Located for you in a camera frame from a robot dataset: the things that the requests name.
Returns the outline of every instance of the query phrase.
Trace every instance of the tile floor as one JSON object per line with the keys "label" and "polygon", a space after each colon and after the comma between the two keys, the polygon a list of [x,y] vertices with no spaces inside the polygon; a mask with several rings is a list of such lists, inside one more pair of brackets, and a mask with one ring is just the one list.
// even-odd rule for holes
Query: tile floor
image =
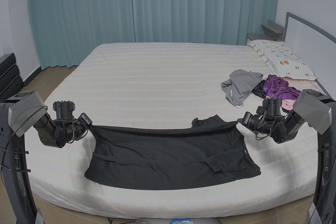
{"label": "tile floor", "polygon": [[[52,91],[75,69],[76,67],[54,67],[43,70],[23,90],[37,90],[43,101]],[[219,218],[223,224],[298,224],[304,223],[309,203],[313,195],[290,202],[288,204],[240,216]],[[37,196],[34,196],[35,203],[40,208],[46,224],[108,224],[108,218],[89,215],[49,204]],[[113,224],[129,222],[128,219],[113,219]],[[15,216],[9,203],[6,190],[0,182],[0,223],[15,223]]]}

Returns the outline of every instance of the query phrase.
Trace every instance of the white pillow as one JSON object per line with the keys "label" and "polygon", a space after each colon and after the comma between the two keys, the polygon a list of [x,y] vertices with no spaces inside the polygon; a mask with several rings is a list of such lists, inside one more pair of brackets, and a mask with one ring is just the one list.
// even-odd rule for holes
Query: white pillow
{"label": "white pillow", "polygon": [[317,79],[313,70],[282,41],[253,40],[247,43],[264,60],[273,73],[281,78]]}

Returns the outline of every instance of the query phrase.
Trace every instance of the blue sticker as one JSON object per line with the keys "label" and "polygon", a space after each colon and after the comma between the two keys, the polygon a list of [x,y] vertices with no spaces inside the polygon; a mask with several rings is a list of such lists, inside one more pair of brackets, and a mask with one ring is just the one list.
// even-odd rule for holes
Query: blue sticker
{"label": "blue sticker", "polygon": [[169,224],[194,224],[190,218],[174,218]]}

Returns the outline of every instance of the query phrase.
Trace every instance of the purple garment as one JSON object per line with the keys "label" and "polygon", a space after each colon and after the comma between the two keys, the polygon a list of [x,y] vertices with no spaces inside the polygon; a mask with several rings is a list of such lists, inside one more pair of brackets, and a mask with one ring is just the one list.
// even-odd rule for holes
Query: purple garment
{"label": "purple garment", "polygon": [[289,87],[286,80],[276,75],[268,75],[264,84],[264,92],[270,98],[279,98],[281,100],[296,100],[301,93],[301,91]]}

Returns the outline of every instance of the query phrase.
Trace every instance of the mattress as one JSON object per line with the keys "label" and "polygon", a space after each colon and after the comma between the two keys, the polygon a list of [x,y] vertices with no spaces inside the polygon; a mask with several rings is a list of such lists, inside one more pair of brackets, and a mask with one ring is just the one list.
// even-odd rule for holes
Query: mattress
{"label": "mattress", "polygon": [[[249,46],[191,43],[102,44],[49,96],[45,104],[71,100],[74,116],[85,112],[94,125],[183,129],[198,117],[225,121],[254,113],[262,99],[251,94],[241,109],[225,99],[221,82],[236,69],[271,70]],[[307,81],[292,86],[313,88]],[[182,190],[132,190],[100,185],[84,177],[95,139],[64,148],[44,146],[31,128],[26,133],[32,191],[45,201],[85,213],[120,218],[223,217],[253,213],[308,196],[317,174],[317,135],[305,123],[292,141],[256,141],[238,124],[261,175]]]}

